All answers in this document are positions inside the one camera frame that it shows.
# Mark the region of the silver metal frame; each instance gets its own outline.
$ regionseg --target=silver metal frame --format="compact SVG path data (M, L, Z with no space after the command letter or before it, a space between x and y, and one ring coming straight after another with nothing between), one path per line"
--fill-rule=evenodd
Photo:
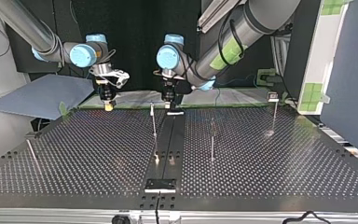
M222 213L159 211L160 223L282 223L288 217L303 213ZM332 223L358 223L358 214L317 213ZM114 216L128 216L135 223L156 223L155 211L119 211L90 209L0 209L0 223L110 223ZM317 221L309 217L307 221Z

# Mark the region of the gray sheet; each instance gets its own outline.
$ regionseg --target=gray sheet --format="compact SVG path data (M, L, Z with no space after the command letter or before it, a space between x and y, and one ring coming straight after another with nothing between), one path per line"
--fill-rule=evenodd
M347 11L321 120L358 148L358 1Z
M90 80L47 75L0 98L0 111L42 119L57 119L93 92Z

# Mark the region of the black bracket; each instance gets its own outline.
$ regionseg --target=black bracket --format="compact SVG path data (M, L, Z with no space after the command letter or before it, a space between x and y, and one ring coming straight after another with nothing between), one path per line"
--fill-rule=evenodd
M145 193L175 193L176 179L147 179Z

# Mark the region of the gray panel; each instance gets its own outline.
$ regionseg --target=gray panel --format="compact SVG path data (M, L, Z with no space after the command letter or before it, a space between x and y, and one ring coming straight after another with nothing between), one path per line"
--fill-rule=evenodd
M90 80L47 75L0 98L0 111L55 120L62 115L61 102L70 110L93 91Z
M327 95L323 123L358 147L358 1L350 3L342 26Z
M284 69L284 81L290 94L300 95L303 78L310 56L310 45L319 15L321 0L302 0L295 14L292 37L287 62Z
M358 160L293 111L274 121L267 107L186 110L175 133L183 161L164 176L180 178L175 209L358 212Z
M152 131L146 110L78 111L31 142L37 160L26 145L0 160L0 207L137 209Z

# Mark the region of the green tape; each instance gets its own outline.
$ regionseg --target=green tape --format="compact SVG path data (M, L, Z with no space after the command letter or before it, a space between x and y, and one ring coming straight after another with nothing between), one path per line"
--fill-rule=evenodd
M276 70L275 68L269 68L269 69L258 69L257 70L257 80L256 85L257 86L274 86L273 83L268 83L265 80L261 79L261 76L275 76Z
M300 111L316 111L322 100L322 83L306 83L301 97Z
M68 110L66 109L66 105L64 102L60 102L59 109L60 109L61 115L66 116L68 114Z
M239 61L241 59L241 57L240 57L241 48L238 45L237 41L234 39L234 37L232 37L228 41L228 43L225 44L225 46L223 47L222 51L223 51L223 55L224 55L225 59L230 64L234 64L234 63L236 63L237 61ZM223 61L223 59L220 56L220 54L218 54L213 59L213 61L211 62L210 66L215 70L222 70L227 65Z
M345 0L324 0L322 15L339 15L344 4Z

